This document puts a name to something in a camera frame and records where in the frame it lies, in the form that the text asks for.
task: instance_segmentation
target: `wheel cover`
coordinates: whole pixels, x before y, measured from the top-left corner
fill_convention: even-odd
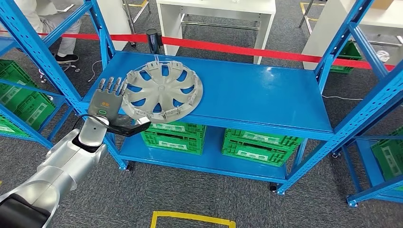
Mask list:
[[[133,119],[147,116],[168,123],[189,114],[199,104],[203,85],[197,74],[176,61],[152,61],[127,73],[122,108]]]

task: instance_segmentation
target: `white crate label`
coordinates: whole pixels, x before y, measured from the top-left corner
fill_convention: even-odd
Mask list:
[[[0,126],[0,131],[2,131],[2,132],[13,132],[13,133],[15,133],[15,131],[12,130],[11,128],[9,128],[9,127],[4,127],[4,126]]]
[[[23,81],[21,81],[21,80],[18,80],[17,84],[20,84],[20,85],[25,86],[25,83],[24,83]],[[10,101],[10,100],[15,96],[15,94],[17,94],[20,90],[21,90],[20,87],[15,87],[15,86],[13,86],[6,94],[4,94],[4,95],[0,98],[0,99],[1,99],[0,102],[1,102],[2,104],[4,104],[4,105],[7,104],[7,102]]]
[[[274,143],[274,144],[279,143],[278,138],[273,138],[273,137],[270,137],[270,136],[255,134],[255,133],[251,133],[251,132],[245,132],[243,134],[243,137],[247,138],[247,139],[264,141],[264,142],[267,142],[267,143]]]
[[[250,152],[241,151],[241,150],[237,151],[237,155],[242,156],[242,157],[259,159],[259,160],[262,160],[262,161],[268,161],[269,160],[269,157],[266,156],[266,155],[260,155],[260,154],[250,153]]]
[[[31,116],[25,122],[29,126],[31,126],[47,106],[48,106],[47,104],[41,103],[39,107],[34,111],[34,113],[32,113]]]
[[[176,131],[176,132],[186,132],[186,129],[184,126],[176,126],[172,124],[166,124],[166,123],[152,123],[151,126],[153,128],[158,128],[158,129],[164,129],[164,130],[170,130],[170,131]]]
[[[164,142],[164,141],[159,141],[158,145],[163,146],[163,147],[179,149],[179,150],[187,150],[188,149],[186,145],[170,143],[170,142]]]
[[[399,169],[399,167],[396,164],[396,160],[394,159],[393,155],[391,154],[389,146],[382,147],[382,152],[384,153],[384,156],[386,160],[388,161],[389,168],[391,169],[393,176],[398,176],[402,174],[402,171]]]

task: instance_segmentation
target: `robot finger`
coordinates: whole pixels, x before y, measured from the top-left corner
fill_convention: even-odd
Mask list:
[[[113,80],[114,80],[113,77],[110,77],[109,80],[108,80],[108,84],[106,85],[106,88],[105,88],[105,89],[107,89],[108,91],[111,90],[111,87],[112,87],[112,84],[113,84]]]
[[[104,78],[102,78],[101,82],[99,83],[98,89],[103,89],[104,85],[105,85],[106,80]]]
[[[113,88],[113,91],[114,91],[114,92],[117,92],[117,90],[118,90],[118,88],[119,88],[121,82],[122,82],[122,78],[121,78],[121,77],[118,77],[117,80],[116,80],[116,83],[115,83],[115,85],[114,85],[114,88]]]
[[[126,89],[127,89],[127,83],[124,83],[124,84],[122,85],[122,88],[120,89],[119,95],[122,95],[122,96],[123,96],[123,94],[125,94],[125,92],[126,92]]]

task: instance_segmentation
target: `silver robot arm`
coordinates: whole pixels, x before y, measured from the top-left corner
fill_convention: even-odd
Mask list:
[[[131,136],[150,126],[147,117],[131,128],[114,126],[127,85],[120,78],[111,90],[113,78],[101,81],[81,130],[74,129],[53,146],[37,172],[20,186],[0,196],[0,227],[49,227],[61,200],[77,188],[107,153],[103,140],[107,131]]]

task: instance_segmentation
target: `gray carpet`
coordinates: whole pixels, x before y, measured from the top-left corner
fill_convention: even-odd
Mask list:
[[[144,33],[149,28],[159,29],[159,20],[155,1],[151,1],[152,13],[144,12],[136,23],[136,30]],[[136,13],[139,8],[132,8]],[[320,9],[313,9],[316,18]],[[300,53],[308,39],[305,26],[298,28],[301,19],[298,0],[277,0],[277,13],[271,28],[267,48]],[[254,25],[254,22],[228,20],[220,18],[190,15],[188,20]],[[81,31],[94,32],[90,19],[84,18]],[[229,28],[185,26],[184,37],[226,43],[243,47],[252,47],[255,32]],[[380,37],[391,40],[391,37]],[[146,44],[138,44],[127,50],[147,52]],[[77,63],[79,72],[66,71],[68,77],[81,95],[84,95],[91,83],[86,82],[92,76],[92,64],[100,60],[98,42],[78,40],[76,53],[81,60]],[[218,52],[180,48],[178,55],[188,57],[213,58],[238,62],[252,62],[252,57],[224,54]],[[38,83],[38,70],[18,51],[12,50],[3,58],[14,59]],[[302,68],[302,63],[266,59],[262,64]],[[96,64],[96,75],[101,72]],[[369,70],[354,69],[348,75],[331,74],[324,95],[338,95],[350,98],[362,98],[377,83]],[[41,87],[54,91],[51,85]],[[326,109],[331,124],[336,126],[342,118],[357,105],[357,101],[325,99]],[[61,117],[63,110],[57,114]],[[398,108],[381,121],[371,133],[388,133],[403,125],[403,108]],[[51,130],[52,123],[45,134]],[[61,139],[71,130],[66,123],[55,137]],[[45,158],[47,150],[36,142],[28,142],[0,137],[0,194],[21,184]],[[317,141],[309,141],[308,154]],[[354,148],[350,148],[363,187],[368,187],[365,173]],[[115,161],[107,156],[93,170],[85,182],[61,203],[54,219],[54,227],[136,227],[150,226],[153,211],[169,210],[194,213],[206,216],[230,219],[240,228],[298,228],[298,227],[403,227],[401,212],[403,205],[385,201],[369,200],[359,204],[358,208],[349,208],[345,197],[354,193],[349,172],[343,158],[324,158],[307,175],[301,178],[286,196],[278,196],[269,191],[266,182],[242,178],[227,177],[196,171],[175,169],[144,163],[136,163],[133,173],[119,171]],[[215,228],[224,227],[210,223],[195,222],[176,218],[159,218],[157,227],[173,228]]]

